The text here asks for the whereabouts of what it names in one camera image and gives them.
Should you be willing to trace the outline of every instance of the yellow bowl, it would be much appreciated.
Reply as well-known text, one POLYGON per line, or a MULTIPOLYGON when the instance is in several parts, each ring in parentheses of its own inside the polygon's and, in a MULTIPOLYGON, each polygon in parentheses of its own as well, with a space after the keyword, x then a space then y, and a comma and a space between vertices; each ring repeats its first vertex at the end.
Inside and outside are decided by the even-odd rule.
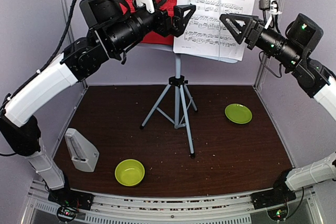
POLYGON ((145 168, 135 159, 126 159, 114 171, 117 181, 123 186, 136 186, 145 176, 145 168))

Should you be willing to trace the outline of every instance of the white paper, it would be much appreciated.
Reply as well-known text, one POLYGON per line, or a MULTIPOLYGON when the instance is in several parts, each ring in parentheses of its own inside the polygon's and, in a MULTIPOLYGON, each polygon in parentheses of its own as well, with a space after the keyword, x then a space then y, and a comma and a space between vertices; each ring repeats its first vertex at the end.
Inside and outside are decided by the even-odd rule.
POLYGON ((174 38, 174 52, 242 60, 245 45, 239 45, 219 21, 223 13, 251 15, 255 0, 177 0, 178 5, 194 4, 196 12, 190 19, 185 33, 174 38))

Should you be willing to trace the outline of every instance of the robotic arm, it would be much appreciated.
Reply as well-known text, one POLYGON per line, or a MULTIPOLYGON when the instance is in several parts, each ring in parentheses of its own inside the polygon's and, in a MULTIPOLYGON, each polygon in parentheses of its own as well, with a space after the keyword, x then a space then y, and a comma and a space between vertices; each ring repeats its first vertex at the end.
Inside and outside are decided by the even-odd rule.
MULTIPOLYGON (((310 18, 299 14, 286 29, 286 37, 269 29, 257 16, 222 14, 221 22, 235 40, 245 39, 248 49, 255 46, 274 57, 291 73, 306 94, 322 105, 336 120, 336 76, 309 56, 323 36, 323 30, 310 18)), ((302 168, 282 172, 268 191, 252 194, 255 209, 271 207, 296 198, 294 191, 336 178, 336 153, 302 168)))
POLYGON ((68 207, 78 204, 90 209, 93 195, 70 190, 66 175, 45 151, 33 115, 58 93, 94 74, 107 60, 125 64, 127 52, 149 32, 164 37, 182 35, 196 6, 174 6, 174 16, 170 17, 160 9, 166 1, 133 0, 135 12, 131 13, 125 0, 82 0, 87 36, 69 45, 43 71, 38 70, 37 76, 15 95, 8 95, 0 108, 1 133, 15 153, 24 156, 44 179, 49 199, 63 206, 64 216, 68 207))

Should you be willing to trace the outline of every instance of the tripod leg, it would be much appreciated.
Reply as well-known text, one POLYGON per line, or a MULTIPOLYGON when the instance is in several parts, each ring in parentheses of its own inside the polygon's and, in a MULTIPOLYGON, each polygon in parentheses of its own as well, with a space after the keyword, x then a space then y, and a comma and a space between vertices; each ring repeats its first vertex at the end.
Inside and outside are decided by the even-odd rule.
POLYGON ((167 94, 169 88, 171 86, 168 84, 163 92, 161 93, 160 97, 158 98, 158 100, 156 101, 156 103, 154 104, 153 108, 151 109, 151 111, 149 112, 149 114, 147 115, 146 119, 143 121, 143 123, 140 125, 140 129, 142 130, 145 125, 147 124, 149 118, 151 118, 152 114, 154 113, 154 111, 156 110, 156 108, 159 106, 160 102, 162 101, 162 99, 164 98, 164 96, 167 94))
POLYGON ((175 87, 175 120, 174 120, 174 127, 178 129, 180 120, 180 90, 178 87, 175 87))
POLYGON ((182 108, 183 108, 183 113, 184 113, 185 127, 187 129, 187 134, 188 134, 190 156, 191 158, 195 158, 193 139, 191 137, 191 130, 190 130, 190 124, 189 124, 187 104, 185 102, 184 90, 182 86, 180 87, 180 95, 181 95, 182 108))
POLYGON ((186 84, 183 84, 183 87, 184 87, 184 90, 185 90, 187 96, 189 97, 189 99, 190 99, 190 101, 191 101, 191 105, 193 106, 195 112, 198 112, 198 109, 197 109, 197 107, 196 107, 196 104, 195 104, 195 102, 194 102, 194 99, 193 99, 193 97, 191 96, 191 94, 190 94, 190 92, 189 92, 189 89, 188 89, 187 85, 186 85, 186 84))

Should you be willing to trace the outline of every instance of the wall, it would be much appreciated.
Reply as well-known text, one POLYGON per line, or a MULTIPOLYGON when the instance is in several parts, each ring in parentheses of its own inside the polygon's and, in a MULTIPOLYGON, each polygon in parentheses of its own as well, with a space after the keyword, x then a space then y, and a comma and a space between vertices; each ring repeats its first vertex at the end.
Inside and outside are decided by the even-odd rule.
MULTIPOLYGON (((335 5, 330 5, 330 0, 285 0, 283 11, 280 26, 282 31, 295 20, 299 12, 306 14, 323 28, 324 37, 311 57, 336 72, 335 5)), ((275 69, 277 66, 276 61, 272 60, 271 67, 275 69)), ((261 94, 297 166, 320 160, 336 150, 336 127, 332 117, 314 100, 309 99, 290 74, 281 80, 267 74, 261 94)), ((336 223, 333 212, 336 207, 335 183, 326 182, 315 188, 323 206, 326 223, 336 223)))
MULTIPOLYGON (((260 15, 255 4, 254 14, 260 15)), ((76 38, 87 33, 87 25, 76 8, 72 22, 76 38)), ((244 60, 236 64, 218 62, 195 56, 182 57, 182 74, 191 84, 253 84, 259 67, 256 51, 245 51, 244 60)), ((125 66, 110 60, 93 76, 88 83, 93 85, 130 85, 130 84, 164 84, 168 77, 174 75, 174 54, 172 52, 149 48, 133 49, 128 53, 125 66)))
MULTIPOLYGON (((0 0, 0 99, 14 92, 55 50, 64 28, 59 0, 0 0)), ((51 152, 81 86, 56 97, 36 113, 51 152)), ((0 134, 0 152, 12 150, 0 134)), ((1 223, 17 223, 34 176, 23 157, 0 157, 1 223)))

